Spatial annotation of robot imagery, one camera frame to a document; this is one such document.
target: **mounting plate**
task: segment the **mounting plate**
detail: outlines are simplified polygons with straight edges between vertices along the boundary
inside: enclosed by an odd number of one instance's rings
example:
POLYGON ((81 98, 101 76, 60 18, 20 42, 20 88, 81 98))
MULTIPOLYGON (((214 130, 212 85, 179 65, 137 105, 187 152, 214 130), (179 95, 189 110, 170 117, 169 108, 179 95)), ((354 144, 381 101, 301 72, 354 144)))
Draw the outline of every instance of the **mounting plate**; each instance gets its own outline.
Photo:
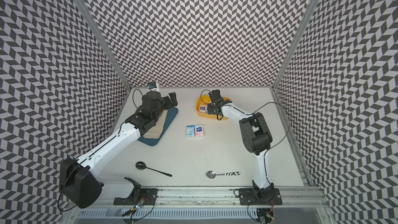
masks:
MULTIPOLYGON (((239 190, 239 200, 240 204, 242 206, 247 206, 251 202, 255 202, 255 198, 253 195, 253 189, 252 188, 243 188, 243 189, 238 189, 239 190)), ((279 189, 275 188, 275 195, 272 198, 274 205, 282 205, 282 198, 280 197, 281 193, 279 192, 279 189)), ((272 205, 272 202, 266 202, 266 203, 259 203, 257 205, 272 205)))
MULTIPOLYGON (((140 195, 145 195, 149 202, 145 205, 153 205, 158 197, 158 189, 141 189, 140 195)), ((133 202, 131 198, 115 198, 113 205, 134 205, 137 202, 133 202)))

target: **black and white pattern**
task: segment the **black and white pattern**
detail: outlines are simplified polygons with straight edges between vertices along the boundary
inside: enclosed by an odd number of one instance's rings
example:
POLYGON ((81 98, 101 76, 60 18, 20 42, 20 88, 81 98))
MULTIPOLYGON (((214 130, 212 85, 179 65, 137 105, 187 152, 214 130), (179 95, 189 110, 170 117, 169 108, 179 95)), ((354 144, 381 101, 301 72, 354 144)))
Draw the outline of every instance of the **black and white pattern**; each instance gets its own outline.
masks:
POLYGON ((225 173, 225 175, 240 175, 240 172, 229 172, 225 173))
POLYGON ((132 86, 272 85, 309 0, 84 0, 132 86))
POLYGON ((278 92, 339 223, 398 223, 398 0, 321 0, 278 92))
POLYGON ((107 137, 127 89, 71 0, 0 5, 0 222, 55 223, 58 163, 107 137))

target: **stack of napkins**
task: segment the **stack of napkins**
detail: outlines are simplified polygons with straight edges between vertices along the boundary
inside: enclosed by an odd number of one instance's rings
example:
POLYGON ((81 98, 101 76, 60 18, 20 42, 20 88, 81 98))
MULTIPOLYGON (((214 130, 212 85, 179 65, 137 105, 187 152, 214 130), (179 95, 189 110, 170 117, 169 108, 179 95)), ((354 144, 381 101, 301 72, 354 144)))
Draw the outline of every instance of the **stack of napkins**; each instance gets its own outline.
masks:
POLYGON ((196 124, 194 126, 187 126, 187 138, 203 137, 203 125, 196 124))
POLYGON ((165 110, 162 116, 156 122, 156 126, 149 129, 147 133, 144 134, 144 138, 160 138, 163 132, 164 123, 166 122, 167 110, 165 110))

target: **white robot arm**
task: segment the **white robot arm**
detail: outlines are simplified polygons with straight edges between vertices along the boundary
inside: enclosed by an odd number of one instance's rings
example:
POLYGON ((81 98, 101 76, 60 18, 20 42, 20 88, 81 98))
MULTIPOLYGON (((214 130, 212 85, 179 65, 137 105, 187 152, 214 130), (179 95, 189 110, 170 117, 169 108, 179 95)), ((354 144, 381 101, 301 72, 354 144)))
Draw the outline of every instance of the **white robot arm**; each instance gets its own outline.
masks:
MULTIPOLYGON (((235 106, 233 103, 228 103, 227 105, 224 105, 221 108, 221 110, 222 110, 222 115, 224 117, 230 118, 231 120, 233 120, 238 124, 242 119, 253 117, 251 113, 248 113, 240 109, 239 107, 235 106)), ((271 186, 270 183, 272 183, 271 177, 269 175, 268 153, 266 153, 266 150, 263 150, 258 155, 256 155, 255 153, 251 153, 251 155, 253 158, 253 165, 255 171, 253 182, 260 189, 266 189, 267 187, 271 186)))
POLYGON ((243 144, 252 153, 254 163, 253 195, 256 202, 266 203, 275 194, 271 181, 267 150, 271 148, 271 132, 261 113, 248 113, 235 106, 230 100, 224 100, 220 90, 209 93, 211 103, 207 104, 207 113, 227 117, 239 123, 243 144))
POLYGON ((176 93, 169 93, 170 98, 161 97, 155 82, 148 88, 150 91, 142 96, 142 105, 120 129, 86 154, 61 162, 60 191, 78 207, 86 208, 98 198, 138 197, 135 192, 139 193, 141 186, 131 178, 125 177, 125 182, 113 182, 99 179, 98 175, 117 154, 154 127, 164 110, 177 105, 176 93))

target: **vent grille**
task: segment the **vent grille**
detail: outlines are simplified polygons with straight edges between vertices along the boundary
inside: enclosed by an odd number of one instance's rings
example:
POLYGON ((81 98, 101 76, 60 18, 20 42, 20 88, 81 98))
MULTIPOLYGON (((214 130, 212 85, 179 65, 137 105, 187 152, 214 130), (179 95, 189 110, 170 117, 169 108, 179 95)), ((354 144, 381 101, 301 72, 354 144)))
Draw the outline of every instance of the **vent grille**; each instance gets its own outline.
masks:
MULTIPOLYGON (((129 208, 123 208, 123 213, 128 211, 129 208)), ((151 208, 144 208, 138 210, 133 218, 141 218, 149 213, 151 208)), ((256 208, 249 210, 250 215, 253 218, 257 218, 256 208)), ((92 208, 90 210, 82 209, 77 214, 77 218, 121 218, 120 209, 119 211, 108 211, 107 208, 92 208)), ((248 219, 246 208, 161 208, 154 209, 147 217, 150 219, 160 220, 182 220, 182 219, 248 219)))
MULTIPOLYGON (((146 210, 140 210, 137 211, 133 217, 143 217, 147 213, 150 212, 150 209, 146 210)), ((256 211, 254 210, 249 210, 250 215, 253 218, 256 218, 256 211)), ((192 219, 192 218, 222 218, 222 219, 228 219, 228 218, 250 218, 248 216, 248 213, 246 209, 236 209, 236 210, 231 210, 231 209, 214 209, 214 208, 204 208, 204 209, 160 209, 160 210, 153 210, 152 213, 150 213, 147 217, 151 217, 153 219, 192 219)))
POLYGON ((81 209, 77 216, 78 217, 105 217, 106 216, 106 208, 93 208, 90 210, 81 209))

